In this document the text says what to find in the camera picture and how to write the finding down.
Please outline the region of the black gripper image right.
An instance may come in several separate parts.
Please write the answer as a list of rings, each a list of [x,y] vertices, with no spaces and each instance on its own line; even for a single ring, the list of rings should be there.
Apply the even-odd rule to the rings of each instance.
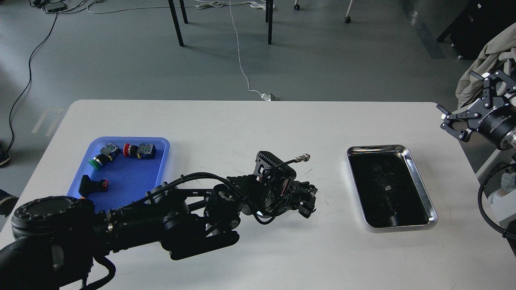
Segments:
[[[498,150],[515,147],[516,110],[509,100],[515,97],[516,83],[511,72],[498,70],[483,76],[470,71],[470,75],[483,81],[483,97],[470,106],[468,111],[452,114],[443,106],[436,107],[443,114],[441,129],[455,139],[468,143],[472,132],[478,132]],[[505,83],[505,90],[497,94],[497,84]]]

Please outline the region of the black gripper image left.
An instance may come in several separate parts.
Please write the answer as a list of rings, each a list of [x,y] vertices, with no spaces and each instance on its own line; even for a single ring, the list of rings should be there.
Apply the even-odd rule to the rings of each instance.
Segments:
[[[316,211],[315,195],[318,189],[308,181],[276,177],[266,180],[264,177],[256,177],[254,181],[256,220],[273,220],[290,210],[297,210],[308,219]]]

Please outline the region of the black robot arm image left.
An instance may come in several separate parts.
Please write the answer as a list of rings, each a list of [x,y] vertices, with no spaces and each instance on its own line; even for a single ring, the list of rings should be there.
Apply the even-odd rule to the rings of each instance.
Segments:
[[[1,250],[2,290],[59,290],[81,281],[97,290],[113,279],[111,252],[158,242],[173,260],[236,244],[240,214],[260,224],[289,210],[315,211],[317,188],[295,180],[292,163],[259,151],[252,174],[222,178],[196,172],[163,183],[140,200],[95,212],[88,199],[50,196],[18,207],[14,242]]]

